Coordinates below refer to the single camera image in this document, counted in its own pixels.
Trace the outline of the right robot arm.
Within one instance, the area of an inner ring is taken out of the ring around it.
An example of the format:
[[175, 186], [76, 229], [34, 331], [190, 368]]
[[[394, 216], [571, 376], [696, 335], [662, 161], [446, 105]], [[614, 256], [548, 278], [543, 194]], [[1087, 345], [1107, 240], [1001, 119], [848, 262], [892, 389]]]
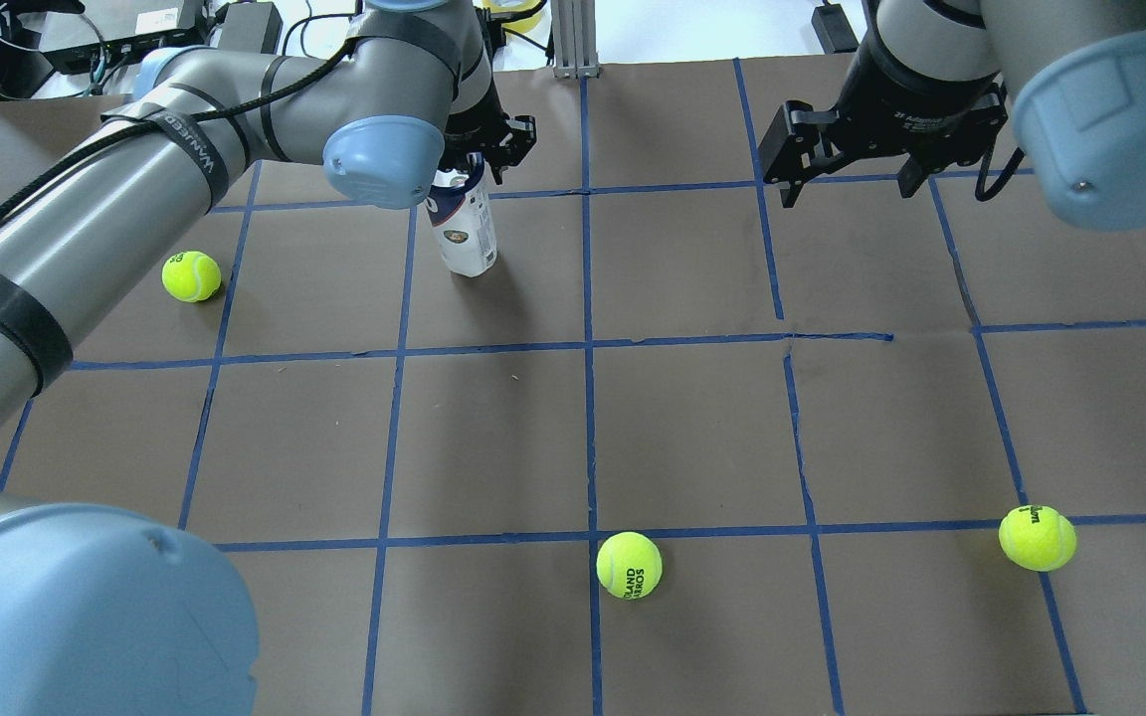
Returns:
[[834, 104], [784, 101], [759, 142], [783, 207], [859, 160], [903, 157], [910, 198], [951, 166], [991, 170], [990, 200], [1031, 160], [1047, 208], [1099, 233], [1146, 228], [1146, 1], [871, 1]]

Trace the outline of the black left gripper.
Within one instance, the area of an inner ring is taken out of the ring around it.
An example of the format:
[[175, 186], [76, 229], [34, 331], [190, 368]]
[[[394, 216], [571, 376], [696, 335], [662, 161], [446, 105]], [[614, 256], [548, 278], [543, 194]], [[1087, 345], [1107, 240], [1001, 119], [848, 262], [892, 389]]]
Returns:
[[492, 181], [503, 184], [507, 170], [518, 167], [537, 142], [537, 121], [532, 115], [509, 116], [496, 85], [490, 85], [474, 105], [452, 113], [444, 131], [440, 170], [452, 170], [468, 154], [482, 154]]

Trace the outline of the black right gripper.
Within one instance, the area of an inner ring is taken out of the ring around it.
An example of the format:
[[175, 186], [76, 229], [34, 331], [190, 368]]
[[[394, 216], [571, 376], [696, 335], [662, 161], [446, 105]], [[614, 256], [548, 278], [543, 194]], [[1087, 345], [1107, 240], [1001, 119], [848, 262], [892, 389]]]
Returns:
[[995, 76], [945, 81], [908, 66], [882, 37], [865, 36], [832, 110], [784, 101], [758, 145], [761, 181], [795, 208], [804, 184], [857, 157], [909, 154], [896, 173], [901, 199], [915, 198], [937, 166], [972, 166], [1006, 125]]

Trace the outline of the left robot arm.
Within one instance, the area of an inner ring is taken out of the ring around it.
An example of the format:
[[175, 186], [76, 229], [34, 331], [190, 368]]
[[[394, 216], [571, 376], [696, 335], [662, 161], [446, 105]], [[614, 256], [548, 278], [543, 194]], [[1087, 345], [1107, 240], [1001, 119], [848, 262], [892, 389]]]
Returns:
[[[131, 104], [0, 204], [0, 427], [256, 160], [319, 166], [364, 207], [434, 172], [518, 166], [469, 1], [368, 1], [330, 60], [151, 53]], [[121, 508], [0, 493], [0, 715], [250, 715], [246, 582], [209, 541]]]

